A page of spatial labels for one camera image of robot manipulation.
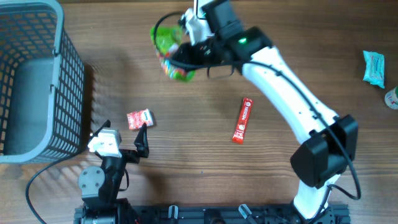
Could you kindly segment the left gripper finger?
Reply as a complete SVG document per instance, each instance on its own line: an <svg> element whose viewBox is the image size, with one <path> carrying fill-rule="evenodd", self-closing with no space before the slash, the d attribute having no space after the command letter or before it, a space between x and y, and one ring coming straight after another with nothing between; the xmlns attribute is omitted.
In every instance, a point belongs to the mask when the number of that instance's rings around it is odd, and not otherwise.
<svg viewBox="0 0 398 224"><path fill-rule="evenodd" d="M136 151L139 157L148 158L149 157L149 143L147 140L147 124L143 123L136 139L134 140L134 145L136 146Z"/></svg>
<svg viewBox="0 0 398 224"><path fill-rule="evenodd" d="M91 133L90 134L90 139L93 139L94 137L97 137L98 136L98 134L100 133L100 131L102 131L104 128L109 128L111 126L111 122L110 122L110 120L106 120L103 124L102 124L102 126L99 128L99 129L97 129L94 133Z"/></svg>

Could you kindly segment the small red snack packet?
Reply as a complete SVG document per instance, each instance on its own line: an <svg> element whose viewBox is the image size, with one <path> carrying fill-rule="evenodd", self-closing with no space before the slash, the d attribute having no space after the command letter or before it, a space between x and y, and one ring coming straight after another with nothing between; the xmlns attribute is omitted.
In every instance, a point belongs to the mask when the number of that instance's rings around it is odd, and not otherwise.
<svg viewBox="0 0 398 224"><path fill-rule="evenodd" d="M143 124L146 124L147 126L154 125L154 119L149 109L133 111L128 113L126 116L130 130L140 129Z"/></svg>

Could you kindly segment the green snack packet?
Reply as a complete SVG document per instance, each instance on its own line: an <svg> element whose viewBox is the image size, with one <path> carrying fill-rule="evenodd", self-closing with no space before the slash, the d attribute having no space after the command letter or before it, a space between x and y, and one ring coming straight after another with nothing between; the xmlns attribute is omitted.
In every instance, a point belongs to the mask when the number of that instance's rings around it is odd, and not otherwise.
<svg viewBox="0 0 398 224"><path fill-rule="evenodd" d="M180 67L172 65L168 60L164 59L164 57L171 57L176 53L182 44L182 29L178 26L159 26L156 33L156 43L160 50L154 47L155 52L164 73L171 80L179 80L182 82L190 81L195 75L194 71L188 72Z"/></svg>

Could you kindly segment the red Nescafe sachet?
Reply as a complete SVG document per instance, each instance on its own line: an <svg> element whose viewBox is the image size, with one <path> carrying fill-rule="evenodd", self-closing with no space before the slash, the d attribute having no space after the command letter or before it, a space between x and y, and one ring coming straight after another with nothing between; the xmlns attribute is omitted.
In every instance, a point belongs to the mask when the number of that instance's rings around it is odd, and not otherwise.
<svg viewBox="0 0 398 224"><path fill-rule="evenodd" d="M232 142L235 142L237 144L243 144L244 135L248 125L248 120L251 114L252 106L253 106L253 101L251 99L243 98L243 103L237 121L236 129L232 137Z"/></svg>

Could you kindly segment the teal white tissue packet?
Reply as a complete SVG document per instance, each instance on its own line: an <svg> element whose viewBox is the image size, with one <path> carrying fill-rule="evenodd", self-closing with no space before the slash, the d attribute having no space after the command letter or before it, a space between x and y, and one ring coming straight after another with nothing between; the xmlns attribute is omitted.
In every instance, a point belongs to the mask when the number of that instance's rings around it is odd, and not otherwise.
<svg viewBox="0 0 398 224"><path fill-rule="evenodd" d="M383 54L364 50L363 56L366 64L363 81L384 89L385 58Z"/></svg>

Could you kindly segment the green lid jar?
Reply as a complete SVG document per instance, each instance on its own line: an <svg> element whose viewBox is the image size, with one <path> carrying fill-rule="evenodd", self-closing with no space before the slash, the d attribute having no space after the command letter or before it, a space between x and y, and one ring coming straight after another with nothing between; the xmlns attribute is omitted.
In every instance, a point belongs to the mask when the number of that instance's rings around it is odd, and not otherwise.
<svg viewBox="0 0 398 224"><path fill-rule="evenodd" d="M391 91L388 91L384 97L384 102L385 104L393 109L393 110L397 110L398 109L398 99L397 99L397 90L398 90L398 86L396 86L394 89L392 89Z"/></svg>

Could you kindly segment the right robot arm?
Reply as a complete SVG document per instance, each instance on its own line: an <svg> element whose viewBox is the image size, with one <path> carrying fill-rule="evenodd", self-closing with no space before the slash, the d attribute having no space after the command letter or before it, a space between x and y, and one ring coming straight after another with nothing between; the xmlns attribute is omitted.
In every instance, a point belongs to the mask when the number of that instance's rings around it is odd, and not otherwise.
<svg viewBox="0 0 398 224"><path fill-rule="evenodd" d="M181 13L189 43L172 62L188 70L230 65L273 104L299 143L290 164L299 179L292 201L292 223L339 223L347 208L329 203L345 171L358 176L353 161L358 123L339 116L295 75L279 49L258 27L245 28L229 1L197 1Z"/></svg>

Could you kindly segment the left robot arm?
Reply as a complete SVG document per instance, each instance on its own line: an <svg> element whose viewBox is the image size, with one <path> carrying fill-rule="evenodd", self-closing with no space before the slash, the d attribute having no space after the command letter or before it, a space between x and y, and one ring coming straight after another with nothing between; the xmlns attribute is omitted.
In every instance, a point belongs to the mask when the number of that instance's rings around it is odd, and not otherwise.
<svg viewBox="0 0 398 224"><path fill-rule="evenodd" d="M122 192L121 182L128 178L127 164L138 164L141 158L149 157L147 125L144 123L134 140L135 150L121 149L121 135L111 129L107 120L90 136L90 152L101 159L100 166L89 166L79 178L83 206L74 214L75 224L140 223L137 212L126 198L118 198Z"/></svg>

